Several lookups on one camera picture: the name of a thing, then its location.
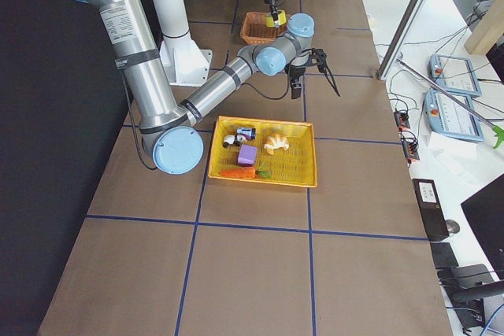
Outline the yellow tape roll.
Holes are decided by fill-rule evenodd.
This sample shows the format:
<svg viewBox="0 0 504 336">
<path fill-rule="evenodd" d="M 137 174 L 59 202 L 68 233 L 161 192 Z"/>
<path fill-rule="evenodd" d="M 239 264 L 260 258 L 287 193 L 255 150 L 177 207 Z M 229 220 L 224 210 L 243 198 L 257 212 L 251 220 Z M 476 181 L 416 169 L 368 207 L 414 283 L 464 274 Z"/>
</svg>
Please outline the yellow tape roll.
<svg viewBox="0 0 504 336">
<path fill-rule="evenodd" d="M 265 14 L 265 26 L 268 28 L 279 28 L 287 23 L 287 16 L 284 10 L 278 10 L 277 13 Z"/>
</svg>

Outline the brown wicker basket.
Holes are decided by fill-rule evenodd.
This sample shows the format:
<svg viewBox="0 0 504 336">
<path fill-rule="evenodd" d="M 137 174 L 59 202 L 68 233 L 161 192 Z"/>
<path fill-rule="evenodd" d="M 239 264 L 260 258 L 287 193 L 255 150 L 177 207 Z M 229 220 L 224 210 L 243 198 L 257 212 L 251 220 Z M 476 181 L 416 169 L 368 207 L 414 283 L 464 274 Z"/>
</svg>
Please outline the brown wicker basket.
<svg viewBox="0 0 504 336">
<path fill-rule="evenodd" d="M 248 45 L 273 42 L 287 30 L 288 17 L 289 15 L 284 10 L 280 10 L 280 26 L 276 28 L 270 13 L 248 12 L 243 19 L 240 37 Z"/>
</svg>

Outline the yellow plastic basket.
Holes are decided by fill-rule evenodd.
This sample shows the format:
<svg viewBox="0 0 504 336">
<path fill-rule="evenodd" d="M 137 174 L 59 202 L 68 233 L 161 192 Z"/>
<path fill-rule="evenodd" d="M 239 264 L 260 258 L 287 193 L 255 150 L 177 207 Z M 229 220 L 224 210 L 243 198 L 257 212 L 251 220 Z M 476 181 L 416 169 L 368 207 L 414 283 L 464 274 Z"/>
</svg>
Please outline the yellow plastic basket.
<svg viewBox="0 0 504 336">
<path fill-rule="evenodd" d="M 256 129 L 256 138 L 248 140 L 244 144 L 258 148 L 253 167 L 267 171 L 271 175 L 270 179 L 232 179 L 219 176 L 220 171 L 249 167 L 237 164 L 240 146 L 229 146 L 228 148 L 222 146 L 226 135 L 237 135 L 236 129 L 238 127 Z M 266 138 L 272 134 L 286 136 L 290 145 L 289 149 L 278 149 L 274 151 L 273 155 L 268 154 L 263 145 Z M 317 164 L 313 125 L 306 122 L 219 116 L 209 155 L 209 177 L 284 186 L 315 187 L 317 185 Z"/>
</svg>

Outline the toy croissant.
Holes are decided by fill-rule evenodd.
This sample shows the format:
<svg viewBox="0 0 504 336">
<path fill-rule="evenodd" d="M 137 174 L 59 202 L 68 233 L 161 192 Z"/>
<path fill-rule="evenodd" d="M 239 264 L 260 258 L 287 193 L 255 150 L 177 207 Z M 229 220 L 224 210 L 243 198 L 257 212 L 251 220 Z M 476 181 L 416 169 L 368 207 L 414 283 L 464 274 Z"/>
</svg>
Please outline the toy croissant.
<svg viewBox="0 0 504 336">
<path fill-rule="evenodd" d="M 265 140 L 265 144 L 263 145 L 265 151 L 270 155 L 273 155 L 275 150 L 288 150 L 289 147 L 290 145 L 287 137 L 279 134 L 269 135 Z"/>
</svg>

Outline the small black jar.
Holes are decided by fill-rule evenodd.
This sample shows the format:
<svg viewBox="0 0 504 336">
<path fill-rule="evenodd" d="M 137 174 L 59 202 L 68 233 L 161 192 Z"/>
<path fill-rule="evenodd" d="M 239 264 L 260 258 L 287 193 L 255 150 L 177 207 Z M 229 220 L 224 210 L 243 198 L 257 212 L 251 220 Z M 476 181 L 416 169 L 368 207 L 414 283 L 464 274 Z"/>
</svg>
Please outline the small black jar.
<svg viewBox="0 0 504 336">
<path fill-rule="evenodd" d="M 256 138 L 256 129 L 253 127 L 238 127 L 236 133 L 243 136 L 246 140 L 254 140 Z"/>
</svg>

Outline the purple cube block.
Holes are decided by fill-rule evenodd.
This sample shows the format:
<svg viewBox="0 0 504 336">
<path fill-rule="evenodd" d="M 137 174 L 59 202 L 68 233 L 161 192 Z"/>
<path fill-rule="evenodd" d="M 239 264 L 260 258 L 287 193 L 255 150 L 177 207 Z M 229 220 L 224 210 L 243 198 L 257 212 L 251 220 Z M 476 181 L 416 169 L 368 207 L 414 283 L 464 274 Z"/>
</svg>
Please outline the purple cube block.
<svg viewBox="0 0 504 336">
<path fill-rule="evenodd" d="M 240 146 L 237 164 L 240 166 L 254 166 L 258 154 L 256 146 L 243 144 Z"/>
</svg>

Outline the toy panda figure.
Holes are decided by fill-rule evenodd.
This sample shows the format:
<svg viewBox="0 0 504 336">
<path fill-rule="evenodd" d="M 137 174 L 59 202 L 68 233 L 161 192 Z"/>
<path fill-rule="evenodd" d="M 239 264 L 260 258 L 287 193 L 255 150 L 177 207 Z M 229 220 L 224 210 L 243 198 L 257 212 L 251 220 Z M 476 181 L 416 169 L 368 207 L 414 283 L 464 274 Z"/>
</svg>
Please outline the toy panda figure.
<svg viewBox="0 0 504 336">
<path fill-rule="evenodd" d="M 222 142 L 222 146 L 224 148 L 228 148 L 229 146 L 241 146 L 247 141 L 248 138 L 245 135 L 226 135 Z"/>
</svg>

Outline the toy carrot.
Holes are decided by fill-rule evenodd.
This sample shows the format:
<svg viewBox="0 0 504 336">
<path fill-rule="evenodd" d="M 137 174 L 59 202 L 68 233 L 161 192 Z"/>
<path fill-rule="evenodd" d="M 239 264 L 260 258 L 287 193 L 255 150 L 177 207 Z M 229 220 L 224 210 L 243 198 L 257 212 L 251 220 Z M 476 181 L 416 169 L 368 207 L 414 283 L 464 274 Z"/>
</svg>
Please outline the toy carrot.
<svg viewBox="0 0 504 336">
<path fill-rule="evenodd" d="M 258 170 L 253 166 L 239 167 L 219 172 L 219 176 L 232 179 L 270 179 L 267 171 Z"/>
</svg>

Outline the near teach pendant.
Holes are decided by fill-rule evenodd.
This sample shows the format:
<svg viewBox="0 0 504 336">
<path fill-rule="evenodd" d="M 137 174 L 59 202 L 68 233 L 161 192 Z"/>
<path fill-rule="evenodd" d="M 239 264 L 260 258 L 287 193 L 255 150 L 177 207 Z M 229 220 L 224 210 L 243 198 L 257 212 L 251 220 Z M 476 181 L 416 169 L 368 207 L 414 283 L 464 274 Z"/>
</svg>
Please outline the near teach pendant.
<svg viewBox="0 0 504 336">
<path fill-rule="evenodd" d="M 429 127 L 435 133 L 467 142 L 482 142 L 480 121 L 438 90 L 428 90 L 424 97 Z"/>
</svg>

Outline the teach pendant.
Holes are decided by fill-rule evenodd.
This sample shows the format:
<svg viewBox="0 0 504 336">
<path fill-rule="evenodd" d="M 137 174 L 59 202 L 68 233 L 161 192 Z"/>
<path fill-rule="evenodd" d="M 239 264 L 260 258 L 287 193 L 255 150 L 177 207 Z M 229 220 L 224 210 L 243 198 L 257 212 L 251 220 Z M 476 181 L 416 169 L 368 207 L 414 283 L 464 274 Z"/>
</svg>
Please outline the teach pendant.
<svg viewBox="0 0 504 336">
<path fill-rule="evenodd" d="M 480 121 L 438 90 L 428 90 L 424 97 L 429 127 L 435 133 L 467 142 L 482 142 Z"/>
<path fill-rule="evenodd" d="M 448 91 L 473 98 L 482 95 L 473 64 L 468 58 L 433 54 L 428 61 L 428 70 L 431 80 Z"/>
</svg>

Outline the far teach pendant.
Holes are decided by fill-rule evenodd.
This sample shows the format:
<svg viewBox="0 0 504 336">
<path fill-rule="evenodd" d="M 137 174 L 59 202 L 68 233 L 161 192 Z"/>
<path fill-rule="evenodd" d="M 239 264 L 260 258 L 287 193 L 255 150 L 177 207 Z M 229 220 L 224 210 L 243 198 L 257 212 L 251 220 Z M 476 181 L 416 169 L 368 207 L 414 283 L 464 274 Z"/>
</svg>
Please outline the far teach pendant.
<svg viewBox="0 0 504 336">
<path fill-rule="evenodd" d="M 468 58 L 433 54 L 428 61 L 428 70 L 431 80 L 448 91 L 473 98 L 482 95 L 473 64 Z"/>
</svg>

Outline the black power supply box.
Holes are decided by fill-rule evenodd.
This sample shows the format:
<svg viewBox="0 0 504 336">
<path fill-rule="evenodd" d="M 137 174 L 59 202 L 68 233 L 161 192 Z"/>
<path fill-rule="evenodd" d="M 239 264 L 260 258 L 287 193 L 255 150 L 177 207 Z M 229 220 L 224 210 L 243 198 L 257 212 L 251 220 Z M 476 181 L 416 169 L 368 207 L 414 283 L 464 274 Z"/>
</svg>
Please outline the black power supply box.
<svg viewBox="0 0 504 336">
<path fill-rule="evenodd" d="M 449 237 L 439 196 L 432 179 L 412 179 L 414 193 L 430 242 L 441 242 Z"/>
</svg>

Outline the black monitor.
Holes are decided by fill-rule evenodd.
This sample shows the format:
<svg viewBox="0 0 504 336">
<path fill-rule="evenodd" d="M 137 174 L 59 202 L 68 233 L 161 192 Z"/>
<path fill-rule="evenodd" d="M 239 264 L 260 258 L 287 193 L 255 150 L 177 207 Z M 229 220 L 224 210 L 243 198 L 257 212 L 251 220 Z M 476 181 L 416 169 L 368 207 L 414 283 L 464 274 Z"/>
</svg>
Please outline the black monitor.
<svg viewBox="0 0 504 336">
<path fill-rule="evenodd" d="M 462 204 L 465 218 L 491 266 L 503 279 L 504 177 L 500 175 Z"/>
</svg>

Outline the aluminium frame post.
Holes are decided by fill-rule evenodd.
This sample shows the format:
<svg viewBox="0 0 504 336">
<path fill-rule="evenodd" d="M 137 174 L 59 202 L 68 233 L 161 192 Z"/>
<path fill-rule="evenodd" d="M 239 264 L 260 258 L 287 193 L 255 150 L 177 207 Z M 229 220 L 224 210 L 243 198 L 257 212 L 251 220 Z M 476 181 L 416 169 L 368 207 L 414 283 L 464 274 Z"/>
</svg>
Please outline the aluminium frame post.
<svg viewBox="0 0 504 336">
<path fill-rule="evenodd" d="M 384 59 L 376 72 L 377 79 L 384 81 L 387 78 L 391 66 L 398 59 L 400 50 L 406 41 L 406 37 L 425 1 L 426 0 L 409 0 L 408 6 L 398 24 L 398 28 L 387 48 Z"/>
</svg>

